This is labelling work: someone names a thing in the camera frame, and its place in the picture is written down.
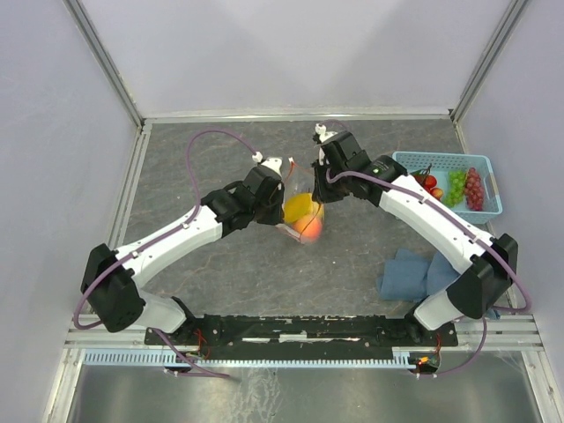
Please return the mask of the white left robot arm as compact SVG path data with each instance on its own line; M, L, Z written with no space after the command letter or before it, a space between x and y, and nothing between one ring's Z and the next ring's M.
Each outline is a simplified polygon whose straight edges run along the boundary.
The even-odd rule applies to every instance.
M247 176L203 197L184 216L145 238L110 249L93 248L80 291L110 333L138 324L164 332L177 344L190 341L197 319L175 297L143 288L158 273L204 245L219 241L250 223L276 226L283 221L282 160L268 158Z

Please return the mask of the clear zip bag orange zipper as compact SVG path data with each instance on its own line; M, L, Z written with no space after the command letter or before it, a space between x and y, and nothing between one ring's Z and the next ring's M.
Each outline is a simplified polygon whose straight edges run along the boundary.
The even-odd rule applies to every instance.
M317 241L323 230L324 207L313 199L315 176L292 158L283 161L283 219L277 229L301 244Z

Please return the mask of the orange peach fruit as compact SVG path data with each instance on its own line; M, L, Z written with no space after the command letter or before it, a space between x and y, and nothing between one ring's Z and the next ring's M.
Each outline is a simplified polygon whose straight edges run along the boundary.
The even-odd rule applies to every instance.
M306 215L292 223L292 228L298 234L299 241L312 242L321 235L323 221L318 216Z

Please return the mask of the green grape bunch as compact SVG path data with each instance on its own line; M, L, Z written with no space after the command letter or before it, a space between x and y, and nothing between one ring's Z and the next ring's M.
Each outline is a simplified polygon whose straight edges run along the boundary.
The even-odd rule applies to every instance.
M442 200L447 207L454 208L463 202L466 176L467 173L464 170L449 172L449 188L446 196Z

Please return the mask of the red cherry bunch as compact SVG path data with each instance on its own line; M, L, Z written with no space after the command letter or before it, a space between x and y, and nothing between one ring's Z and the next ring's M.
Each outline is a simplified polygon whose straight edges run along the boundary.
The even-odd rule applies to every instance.
M426 192L435 199L441 201L443 197L443 190L438 186L436 177L431 173L432 167L433 166L429 164L425 168L412 172L412 176Z

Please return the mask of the yellow mango fruit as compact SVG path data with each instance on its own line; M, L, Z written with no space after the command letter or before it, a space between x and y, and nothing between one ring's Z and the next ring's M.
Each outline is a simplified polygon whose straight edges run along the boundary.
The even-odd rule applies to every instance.
M313 200L309 192L302 192L287 199L283 205L284 222L292 224L306 215L322 215L323 207Z

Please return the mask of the purple grape bunch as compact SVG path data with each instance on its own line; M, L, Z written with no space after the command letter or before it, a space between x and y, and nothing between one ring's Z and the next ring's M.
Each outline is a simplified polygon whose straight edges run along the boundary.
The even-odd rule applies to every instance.
M464 195L466 205L470 210L475 212L483 210L485 191L475 167L471 167L467 172Z

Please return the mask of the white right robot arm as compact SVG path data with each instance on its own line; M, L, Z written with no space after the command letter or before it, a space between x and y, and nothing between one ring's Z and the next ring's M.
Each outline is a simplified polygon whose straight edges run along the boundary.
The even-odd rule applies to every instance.
M436 330L459 317L480 319L517 282L518 246L476 228L432 197L390 156L374 160L348 130L315 126L319 156L312 164L313 198L322 204L353 196L402 220L448 260L459 277L428 295L404 323L412 343L424 345Z

